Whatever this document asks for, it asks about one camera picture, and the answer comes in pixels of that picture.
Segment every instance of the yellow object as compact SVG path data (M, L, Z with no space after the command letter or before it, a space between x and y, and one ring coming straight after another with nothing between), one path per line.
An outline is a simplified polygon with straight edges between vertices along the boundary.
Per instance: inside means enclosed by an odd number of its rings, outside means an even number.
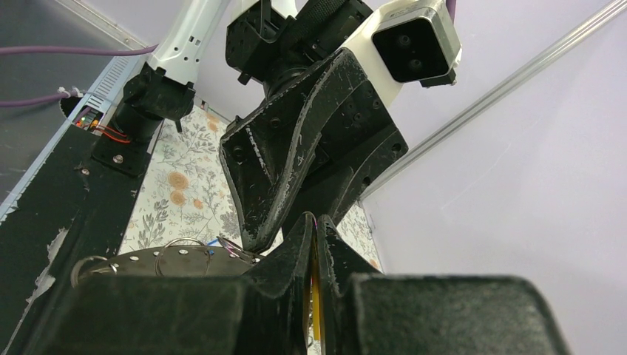
M314 252L313 252L313 272L311 278L311 298L313 300L313 309L311 310L311 315L313 317L313 338L315 340L320 340L320 295L318 293L318 284L319 284L319 275L318 275L318 253L316 242L313 242Z

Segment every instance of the orange flower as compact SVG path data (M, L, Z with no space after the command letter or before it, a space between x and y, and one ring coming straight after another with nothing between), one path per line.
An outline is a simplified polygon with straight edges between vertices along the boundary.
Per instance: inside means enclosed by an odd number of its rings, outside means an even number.
M170 201L177 206L182 206L185 204L185 195L180 190L174 190L170 194Z
M179 172L171 172L168 175L168 182L176 190L184 190L187 189L187 186L189 186L187 177Z

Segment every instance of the metal rod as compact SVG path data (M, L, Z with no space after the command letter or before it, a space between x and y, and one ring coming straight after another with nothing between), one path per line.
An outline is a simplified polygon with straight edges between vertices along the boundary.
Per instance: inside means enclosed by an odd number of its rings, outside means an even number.
M592 17L579 24L570 33L557 40L543 52L536 55L531 61L527 62L527 64L523 65L519 70L516 70L513 74L492 88L488 93L481 96L475 103L460 112L459 115L446 122L445 125L422 141L418 146L412 148L406 155L381 174L379 178L374 180L364 191L361 199L363 200L370 196L386 182L397 176L398 173L429 152L433 147L457 132L464 124L467 124L472 119L479 116L514 91L514 89L527 82L530 78L533 78L550 64L553 64L562 55L576 47L592 33L599 30L604 24L607 24L613 18L620 15L625 9L627 9L627 0L614 0Z

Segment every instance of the floral pattern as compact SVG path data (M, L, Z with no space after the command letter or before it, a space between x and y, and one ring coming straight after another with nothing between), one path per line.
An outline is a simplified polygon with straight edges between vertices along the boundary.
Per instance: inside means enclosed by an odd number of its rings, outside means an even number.
M199 107L183 119L183 133L177 133L172 122L165 122L120 254L162 246L180 237L207 243L222 236L241 245L235 207L218 158L225 128L215 115ZM361 207L353 206L338 230L348 245L379 268ZM279 232L270 251L281 242ZM320 354L319 342L313 344L310 354Z

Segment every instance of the metal plate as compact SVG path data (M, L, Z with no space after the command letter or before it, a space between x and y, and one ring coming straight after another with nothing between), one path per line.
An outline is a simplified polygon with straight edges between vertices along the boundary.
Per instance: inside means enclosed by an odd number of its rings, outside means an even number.
M161 271L166 277L237 276L252 267L252 264L231 257L229 252L216 246L170 246L142 249L118 255L86 268L78 278L84 280L93 274L117 274L132 276L157 276L155 262L158 253Z

